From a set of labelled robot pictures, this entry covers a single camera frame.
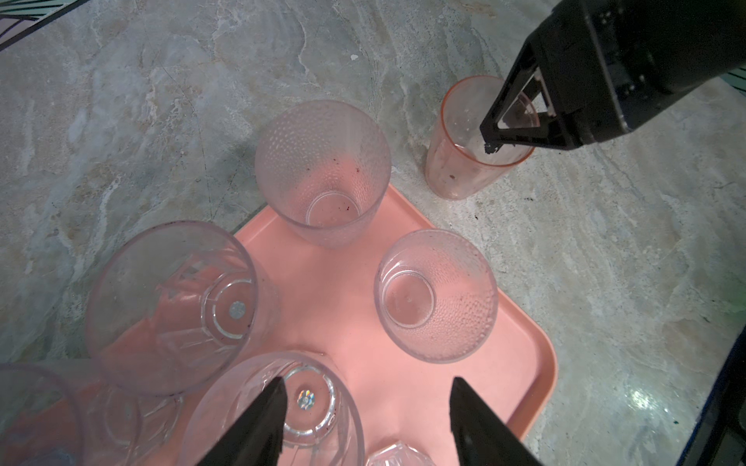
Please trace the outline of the pink translucent cup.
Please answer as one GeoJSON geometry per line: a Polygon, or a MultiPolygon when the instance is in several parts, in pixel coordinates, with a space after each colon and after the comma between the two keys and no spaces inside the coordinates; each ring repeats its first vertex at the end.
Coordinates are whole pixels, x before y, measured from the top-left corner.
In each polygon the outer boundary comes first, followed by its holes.
{"type": "Polygon", "coordinates": [[[480,131],[504,81],[492,76],[465,78],[444,96],[425,160],[425,180],[441,198],[472,196],[530,157],[534,148],[505,144],[485,151],[480,131]]]}

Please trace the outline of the pink plastic tray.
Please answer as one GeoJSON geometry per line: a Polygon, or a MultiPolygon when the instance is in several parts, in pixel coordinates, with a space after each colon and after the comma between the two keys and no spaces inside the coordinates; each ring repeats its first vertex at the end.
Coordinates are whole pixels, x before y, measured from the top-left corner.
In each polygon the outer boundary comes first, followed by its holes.
{"type": "MultiPolygon", "coordinates": [[[[307,242],[271,208],[234,236],[256,258],[281,297],[281,316],[267,340],[240,355],[239,363],[266,353],[310,351],[329,355],[352,394],[363,427],[365,463],[375,452],[402,442],[438,465],[455,465],[449,398],[461,377],[519,439],[548,401],[558,377],[557,357],[545,332],[498,289],[495,327],[473,355],[449,364],[404,353],[386,334],[374,301],[374,279],[385,252],[402,236],[433,228],[398,191],[389,188],[369,227],[357,241],[330,250],[307,242]]],[[[94,389],[111,384],[93,361],[64,360],[43,366],[71,388],[82,415],[94,389]]],[[[192,414],[219,380],[171,396],[184,399],[176,427],[147,460],[177,463],[192,414]]]]}

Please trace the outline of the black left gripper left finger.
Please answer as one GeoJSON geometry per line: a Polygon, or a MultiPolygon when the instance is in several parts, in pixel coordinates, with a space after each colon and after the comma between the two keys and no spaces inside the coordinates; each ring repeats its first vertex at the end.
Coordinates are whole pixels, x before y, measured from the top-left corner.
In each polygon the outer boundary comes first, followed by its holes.
{"type": "Polygon", "coordinates": [[[275,377],[197,465],[277,465],[287,410],[284,379],[275,377]]]}

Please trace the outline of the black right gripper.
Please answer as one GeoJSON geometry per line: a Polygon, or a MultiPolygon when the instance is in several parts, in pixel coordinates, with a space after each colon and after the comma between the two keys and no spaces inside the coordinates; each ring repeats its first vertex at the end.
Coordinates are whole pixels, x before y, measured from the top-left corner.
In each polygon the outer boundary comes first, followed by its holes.
{"type": "Polygon", "coordinates": [[[485,152],[571,151],[627,135],[744,64],[742,1],[562,1],[528,36],[482,122],[485,152]],[[539,70],[554,110],[501,128],[539,70]]]}

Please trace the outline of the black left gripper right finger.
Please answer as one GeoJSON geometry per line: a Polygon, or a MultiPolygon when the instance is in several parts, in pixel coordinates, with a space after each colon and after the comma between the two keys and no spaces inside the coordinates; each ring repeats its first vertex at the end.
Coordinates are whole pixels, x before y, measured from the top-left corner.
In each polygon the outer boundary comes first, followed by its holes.
{"type": "Polygon", "coordinates": [[[460,466],[541,465],[464,378],[454,378],[449,407],[460,466]]]}

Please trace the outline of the grey translucent cup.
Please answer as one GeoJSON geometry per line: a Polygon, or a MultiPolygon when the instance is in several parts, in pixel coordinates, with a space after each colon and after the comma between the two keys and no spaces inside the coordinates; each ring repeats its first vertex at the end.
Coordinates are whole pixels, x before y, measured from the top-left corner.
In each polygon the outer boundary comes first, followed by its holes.
{"type": "Polygon", "coordinates": [[[485,344],[499,297],[490,264],[476,246],[430,228],[402,236],[385,252],[374,301],[386,334],[404,353],[449,364],[485,344]]]}

